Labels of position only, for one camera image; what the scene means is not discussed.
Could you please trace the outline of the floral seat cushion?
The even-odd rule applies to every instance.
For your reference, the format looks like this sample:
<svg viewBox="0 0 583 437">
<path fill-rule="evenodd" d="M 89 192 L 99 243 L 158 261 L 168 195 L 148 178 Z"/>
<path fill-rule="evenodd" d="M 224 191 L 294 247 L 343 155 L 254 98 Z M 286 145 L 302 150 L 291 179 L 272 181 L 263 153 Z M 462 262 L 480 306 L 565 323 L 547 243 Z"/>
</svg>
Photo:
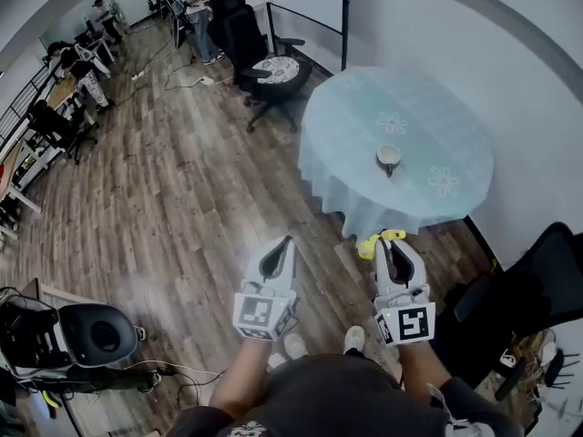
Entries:
<svg viewBox="0 0 583 437">
<path fill-rule="evenodd" d="M 253 69 L 269 72 L 257 79 L 259 84 L 282 84 L 293 80 L 300 72 L 300 64 L 292 57 L 273 56 L 257 63 Z"/>
</svg>

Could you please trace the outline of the black swivel chair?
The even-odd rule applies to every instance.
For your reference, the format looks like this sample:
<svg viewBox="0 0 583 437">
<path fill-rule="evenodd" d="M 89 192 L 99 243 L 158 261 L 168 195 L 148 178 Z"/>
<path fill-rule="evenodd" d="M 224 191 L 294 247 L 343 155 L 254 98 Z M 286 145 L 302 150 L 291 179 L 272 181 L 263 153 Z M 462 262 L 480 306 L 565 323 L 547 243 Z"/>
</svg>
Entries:
<svg viewBox="0 0 583 437">
<path fill-rule="evenodd" d="M 83 144 L 96 145 L 92 131 L 99 127 L 91 122 L 84 105 L 73 107 L 70 118 L 59 114 L 45 100 L 36 101 L 28 111 L 28 127 L 39 133 L 53 148 L 62 149 L 68 158 L 79 164 Z"/>
</svg>

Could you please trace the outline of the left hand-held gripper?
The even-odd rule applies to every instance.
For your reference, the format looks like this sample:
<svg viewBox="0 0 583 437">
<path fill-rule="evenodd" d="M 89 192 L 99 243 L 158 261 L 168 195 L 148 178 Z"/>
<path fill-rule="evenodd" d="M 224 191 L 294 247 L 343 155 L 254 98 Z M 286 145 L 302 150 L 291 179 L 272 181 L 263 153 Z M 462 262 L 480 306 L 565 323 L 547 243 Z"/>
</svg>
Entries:
<svg viewBox="0 0 583 437">
<path fill-rule="evenodd" d="M 292 288 L 296 246 L 290 236 L 275 239 L 250 259 L 242 289 L 234 295 L 232 324 L 245 338 L 278 340 L 295 317 L 298 295 Z M 273 286 L 259 283 L 275 283 Z"/>
</svg>

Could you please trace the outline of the round table blue floral tablecloth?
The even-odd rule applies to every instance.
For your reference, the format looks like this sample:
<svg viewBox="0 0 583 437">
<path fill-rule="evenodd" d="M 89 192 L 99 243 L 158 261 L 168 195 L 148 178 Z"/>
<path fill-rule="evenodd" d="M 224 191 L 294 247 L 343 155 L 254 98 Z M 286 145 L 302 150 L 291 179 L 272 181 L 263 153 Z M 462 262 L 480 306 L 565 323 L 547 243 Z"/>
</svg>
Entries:
<svg viewBox="0 0 583 437">
<path fill-rule="evenodd" d="M 376 161 L 386 144 L 402 155 L 390 178 Z M 343 214 L 342 234 L 365 240 L 465 218 L 486 199 L 494 157 L 479 119 L 436 79 L 359 66 L 312 91 L 298 166 L 322 211 Z"/>
</svg>

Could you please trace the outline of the person's white shoe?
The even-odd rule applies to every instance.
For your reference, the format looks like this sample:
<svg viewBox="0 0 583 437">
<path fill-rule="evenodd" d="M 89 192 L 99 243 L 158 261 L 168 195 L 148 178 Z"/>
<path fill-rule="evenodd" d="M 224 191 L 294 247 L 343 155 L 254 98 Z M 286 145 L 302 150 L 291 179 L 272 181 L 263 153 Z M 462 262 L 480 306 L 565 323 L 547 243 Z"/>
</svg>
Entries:
<svg viewBox="0 0 583 437">
<path fill-rule="evenodd" d="M 354 325 L 345 334 L 344 354 L 363 356 L 365 332 L 362 326 Z"/>
<path fill-rule="evenodd" d="M 309 355 L 304 339 L 297 333 L 287 334 L 283 339 L 283 347 L 291 360 Z"/>
</svg>

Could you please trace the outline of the white router black antennas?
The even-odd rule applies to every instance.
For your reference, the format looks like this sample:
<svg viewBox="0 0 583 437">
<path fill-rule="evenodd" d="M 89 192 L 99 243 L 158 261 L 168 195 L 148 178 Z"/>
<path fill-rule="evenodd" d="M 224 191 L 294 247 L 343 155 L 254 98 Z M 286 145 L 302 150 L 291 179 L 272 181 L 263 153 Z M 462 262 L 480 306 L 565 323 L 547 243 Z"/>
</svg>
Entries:
<svg viewBox="0 0 583 437">
<path fill-rule="evenodd" d="M 583 353 L 557 349 L 544 374 L 541 401 L 560 423 L 583 422 Z"/>
</svg>

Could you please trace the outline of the white ceramic cup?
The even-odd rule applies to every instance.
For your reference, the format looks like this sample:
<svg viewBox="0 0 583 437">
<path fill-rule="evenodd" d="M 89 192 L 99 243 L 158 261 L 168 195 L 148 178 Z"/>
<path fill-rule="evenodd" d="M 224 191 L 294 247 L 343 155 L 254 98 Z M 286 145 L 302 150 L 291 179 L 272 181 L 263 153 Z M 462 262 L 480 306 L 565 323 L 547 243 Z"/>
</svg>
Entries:
<svg viewBox="0 0 583 437">
<path fill-rule="evenodd" d="M 392 145 L 382 145 L 377 149 L 376 161 L 379 167 L 390 178 L 401 163 L 401 151 Z"/>
</svg>

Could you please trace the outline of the black mesh office chair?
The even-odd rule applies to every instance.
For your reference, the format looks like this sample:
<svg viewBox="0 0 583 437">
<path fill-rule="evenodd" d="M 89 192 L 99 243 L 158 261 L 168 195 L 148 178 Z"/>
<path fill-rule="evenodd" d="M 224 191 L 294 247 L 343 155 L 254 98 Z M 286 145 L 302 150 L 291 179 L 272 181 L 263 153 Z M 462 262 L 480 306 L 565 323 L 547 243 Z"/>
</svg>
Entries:
<svg viewBox="0 0 583 437">
<path fill-rule="evenodd" d="M 562 222 L 547 227 L 511 268 L 456 284 L 435 319 L 431 345 L 451 375 L 476 388 L 492 371 L 504 378 L 503 400 L 527 368 L 501 358 L 513 339 L 583 318 L 583 233 Z"/>
</svg>

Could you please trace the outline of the black rounded machine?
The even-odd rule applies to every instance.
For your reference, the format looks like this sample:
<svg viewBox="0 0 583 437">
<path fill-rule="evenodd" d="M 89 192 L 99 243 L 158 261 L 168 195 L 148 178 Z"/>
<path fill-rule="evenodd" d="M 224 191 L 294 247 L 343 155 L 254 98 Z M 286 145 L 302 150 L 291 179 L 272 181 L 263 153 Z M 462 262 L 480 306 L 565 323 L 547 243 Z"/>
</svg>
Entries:
<svg viewBox="0 0 583 437">
<path fill-rule="evenodd" d="M 73 367 L 93 369 L 129 357 L 144 331 L 120 310 L 40 283 L 35 296 L 0 295 L 0 368 L 18 381 L 66 381 Z"/>
</svg>

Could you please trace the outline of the person's white right shoe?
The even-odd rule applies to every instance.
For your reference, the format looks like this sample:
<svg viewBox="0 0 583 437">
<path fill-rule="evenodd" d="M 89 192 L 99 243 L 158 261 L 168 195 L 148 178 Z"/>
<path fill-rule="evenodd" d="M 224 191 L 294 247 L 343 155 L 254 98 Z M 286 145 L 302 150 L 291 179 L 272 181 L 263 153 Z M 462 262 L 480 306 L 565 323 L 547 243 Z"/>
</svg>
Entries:
<svg viewBox="0 0 583 437">
<path fill-rule="evenodd" d="M 363 356 L 365 332 L 362 326 L 354 325 L 345 334 L 344 354 Z"/>
</svg>

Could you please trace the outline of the person's white left shoe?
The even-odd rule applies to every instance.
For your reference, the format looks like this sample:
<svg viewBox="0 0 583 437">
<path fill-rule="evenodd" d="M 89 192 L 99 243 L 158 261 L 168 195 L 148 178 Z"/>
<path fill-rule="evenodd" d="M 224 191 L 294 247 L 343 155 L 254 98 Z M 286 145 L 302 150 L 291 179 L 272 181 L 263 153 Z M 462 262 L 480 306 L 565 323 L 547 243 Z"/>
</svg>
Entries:
<svg viewBox="0 0 583 437">
<path fill-rule="evenodd" d="M 297 333 L 287 334 L 283 339 L 283 347 L 291 360 L 309 355 L 304 339 Z"/>
</svg>

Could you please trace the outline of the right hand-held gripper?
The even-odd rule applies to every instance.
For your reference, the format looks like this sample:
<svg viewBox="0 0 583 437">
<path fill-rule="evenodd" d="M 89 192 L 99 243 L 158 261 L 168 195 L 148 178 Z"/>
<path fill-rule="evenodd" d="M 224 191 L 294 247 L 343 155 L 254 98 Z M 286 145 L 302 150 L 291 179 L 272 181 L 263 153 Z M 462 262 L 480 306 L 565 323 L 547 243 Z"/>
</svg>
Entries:
<svg viewBox="0 0 583 437">
<path fill-rule="evenodd" d="M 395 347 L 431 340 L 435 335 L 435 303 L 429 300 L 424 261 L 403 239 L 392 241 L 392 256 L 396 270 L 394 282 L 411 289 L 390 294 L 393 282 L 390 246 L 384 239 L 376 240 L 376 285 L 383 296 L 373 300 L 374 319 L 384 344 Z"/>
</svg>

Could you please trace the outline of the person's right forearm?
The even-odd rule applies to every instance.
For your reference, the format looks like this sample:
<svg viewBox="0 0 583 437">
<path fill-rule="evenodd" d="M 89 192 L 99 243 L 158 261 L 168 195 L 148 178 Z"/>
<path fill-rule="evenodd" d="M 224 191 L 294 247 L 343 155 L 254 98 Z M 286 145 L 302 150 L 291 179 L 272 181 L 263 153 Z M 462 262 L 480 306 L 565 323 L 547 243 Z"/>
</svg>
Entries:
<svg viewBox="0 0 583 437">
<path fill-rule="evenodd" d="M 429 386 L 440 389 L 452 376 L 427 341 L 399 345 L 398 352 L 405 391 L 429 405 L 432 400 Z"/>
</svg>

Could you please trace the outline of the person's left forearm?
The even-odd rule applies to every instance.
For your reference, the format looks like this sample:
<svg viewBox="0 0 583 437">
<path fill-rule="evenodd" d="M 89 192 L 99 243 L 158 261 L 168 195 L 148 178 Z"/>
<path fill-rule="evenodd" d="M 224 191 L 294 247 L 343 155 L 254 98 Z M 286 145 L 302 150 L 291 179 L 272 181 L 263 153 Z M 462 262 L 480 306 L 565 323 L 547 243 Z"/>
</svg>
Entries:
<svg viewBox="0 0 583 437">
<path fill-rule="evenodd" d="M 272 342 L 246 339 L 210 397 L 209 406 L 237 420 L 249 412 L 264 392 Z"/>
</svg>

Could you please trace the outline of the yellow toy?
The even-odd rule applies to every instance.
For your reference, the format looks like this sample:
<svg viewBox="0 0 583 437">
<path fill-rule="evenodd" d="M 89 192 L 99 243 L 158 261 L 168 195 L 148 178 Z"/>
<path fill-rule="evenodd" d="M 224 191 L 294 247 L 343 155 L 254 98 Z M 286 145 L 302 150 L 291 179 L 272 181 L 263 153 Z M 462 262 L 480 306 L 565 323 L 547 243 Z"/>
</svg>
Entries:
<svg viewBox="0 0 583 437">
<path fill-rule="evenodd" d="M 373 260 L 374 247 L 378 239 L 385 241 L 393 241 L 397 239 L 405 239 L 406 232 L 401 229 L 385 229 L 380 234 L 373 234 L 369 239 L 364 240 L 358 247 L 358 255 L 364 260 Z"/>
</svg>

